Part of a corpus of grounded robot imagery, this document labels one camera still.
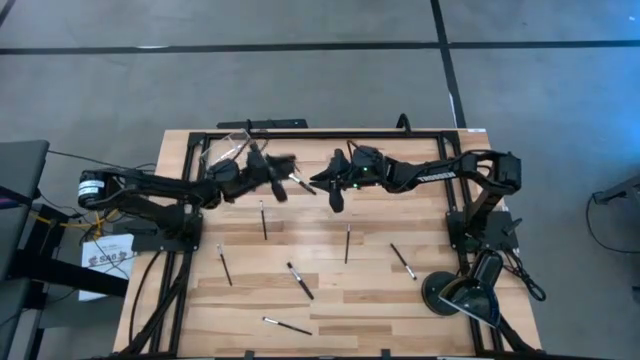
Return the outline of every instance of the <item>concrete floor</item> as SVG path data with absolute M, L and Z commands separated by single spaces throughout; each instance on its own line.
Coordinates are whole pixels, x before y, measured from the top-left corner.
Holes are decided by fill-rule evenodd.
M 640 39 L 634 0 L 441 3 L 449 41 Z M 0 28 L 0 48 L 376 40 L 437 41 L 429 1 L 17 0 Z M 523 160 L 523 188 L 508 205 L 524 218 L 526 267 L 549 295 L 532 301 L 544 348 L 637 358 L 631 286 L 640 261 L 595 244 L 584 209 L 594 191 L 638 174 L 640 49 L 452 57 L 467 125 Z M 220 121 L 386 127 L 405 112 L 414 127 L 454 126 L 438 50 L 0 56 L 0 109 L 1 141 L 44 138 L 52 149 L 131 166 L 155 161 L 165 129 Z M 42 191 L 75 204 L 77 177 L 91 166 L 49 156 Z M 640 248 L 636 209 L 616 201 L 591 215 L 603 241 Z M 61 258 L 79 262 L 76 241 L 68 234 Z M 45 332 L 40 358 L 107 354 L 120 306 L 73 297 L 52 306 L 42 321 L 57 330 Z

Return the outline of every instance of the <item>wooden board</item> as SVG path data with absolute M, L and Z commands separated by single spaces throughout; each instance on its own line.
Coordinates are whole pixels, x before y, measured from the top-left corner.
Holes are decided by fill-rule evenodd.
M 158 175 L 180 177 L 188 133 L 165 133 Z M 463 151 L 489 148 L 485 132 L 460 130 L 460 138 Z M 434 140 L 358 143 L 375 146 L 401 161 L 438 159 Z M 335 148 L 346 153 L 345 141 L 272 140 L 266 152 L 295 154 L 302 177 L 308 179 L 327 166 Z M 400 195 L 380 188 L 349 191 L 340 214 L 331 211 L 325 193 L 310 195 L 293 182 L 286 182 L 285 188 L 287 203 L 279 204 L 270 187 L 263 186 L 235 204 L 204 212 L 205 230 L 189 279 L 180 356 L 242 356 L 247 349 L 257 356 L 371 356 L 379 355 L 382 348 L 407 356 L 473 354 L 468 318 L 435 315 L 419 293 L 429 273 L 457 269 L 456 255 L 448 245 L 442 182 Z M 478 188 L 471 189 L 477 196 Z M 463 204 L 460 191 L 456 193 L 458 204 Z M 260 200 L 265 205 L 268 241 L 262 235 Z M 349 262 L 344 264 L 347 224 L 352 227 L 351 247 Z M 390 242 L 413 267 L 418 281 L 405 272 Z M 227 284 L 216 244 L 224 245 L 233 287 Z M 133 298 L 150 259 L 145 254 L 135 260 L 115 351 L 128 343 Z M 302 274 L 315 300 L 307 298 L 288 272 L 287 261 Z M 163 265 L 161 255 L 143 287 L 134 332 L 155 308 Z M 540 347 L 522 283 L 503 272 L 497 293 L 511 325 L 526 342 Z M 263 316 L 311 331 L 313 336 L 265 323 Z M 171 318 L 165 321 L 161 349 L 168 346 Z M 483 334 L 489 346 L 488 330 L 483 329 Z

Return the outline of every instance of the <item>wood grain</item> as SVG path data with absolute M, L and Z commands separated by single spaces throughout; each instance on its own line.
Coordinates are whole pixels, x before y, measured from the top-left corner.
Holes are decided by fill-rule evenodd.
M 462 150 L 487 149 L 486 133 L 460 130 Z M 188 131 L 165 133 L 156 173 L 179 178 Z M 438 159 L 433 140 L 360 140 L 399 160 Z M 272 140 L 270 154 L 294 153 L 303 178 L 323 170 L 342 140 Z M 453 154 L 450 145 L 448 153 Z M 192 176 L 196 167 L 191 169 Z M 470 183 L 472 195 L 478 187 Z M 345 210 L 334 214 L 328 195 L 312 196 L 293 182 L 278 203 L 268 186 L 205 211 L 201 246 L 193 258 L 179 356 L 377 356 L 469 355 L 473 344 L 464 315 L 440 317 L 420 295 L 422 280 L 434 271 L 457 270 L 444 221 L 448 205 L 443 183 L 426 184 L 399 195 L 380 188 L 344 194 Z M 456 192 L 462 204 L 460 191 Z M 262 236 L 264 202 L 269 240 Z M 351 224 L 349 262 L 344 263 L 346 226 Z M 389 247 L 393 242 L 418 276 L 413 281 Z M 216 250 L 223 244 L 234 286 L 229 287 Z M 136 258 L 114 350 L 128 343 L 133 297 L 150 254 Z M 314 294 L 310 300 L 286 263 L 291 261 Z M 142 289 L 134 329 L 155 308 L 164 255 Z M 503 272 L 496 286 L 510 324 L 534 347 L 540 342 L 526 289 Z M 307 336 L 262 321 L 263 316 L 308 330 Z M 172 315 L 165 320 L 161 348 L 168 345 Z M 483 334 L 488 334 L 483 327 Z M 484 338 L 485 346 L 491 341 Z

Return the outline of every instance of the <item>round base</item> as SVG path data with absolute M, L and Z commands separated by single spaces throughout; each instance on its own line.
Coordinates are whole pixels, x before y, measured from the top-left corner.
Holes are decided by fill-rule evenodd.
M 422 300 L 434 313 L 441 316 L 450 316 L 458 312 L 457 309 L 438 298 L 438 294 L 449 285 L 456 276 L 447 271 L 436 271 L 427 276 L 422 282 Z

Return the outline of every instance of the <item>label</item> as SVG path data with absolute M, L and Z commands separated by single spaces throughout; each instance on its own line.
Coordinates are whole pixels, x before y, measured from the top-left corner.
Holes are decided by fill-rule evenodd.
M 86 194 L 97 194 L 100 192 L 100 189 L 97 187 L 85 187 L 78 190 L 78 196 L 86 195 Z
M 83 189 L 86 187 L 104 187 L 104 181 L 100 180 L 87 180 L 83 181 L 78 185 L 78 189 Z
M 447 172 L 447 173 L 435 174 L 435 175 L 418 176 L 417 179 L 420 182 L 429 182 L 429 181 L 436 181 L 436 180 L 451 179 L 454 177 L 456 177 L 455 173 Z

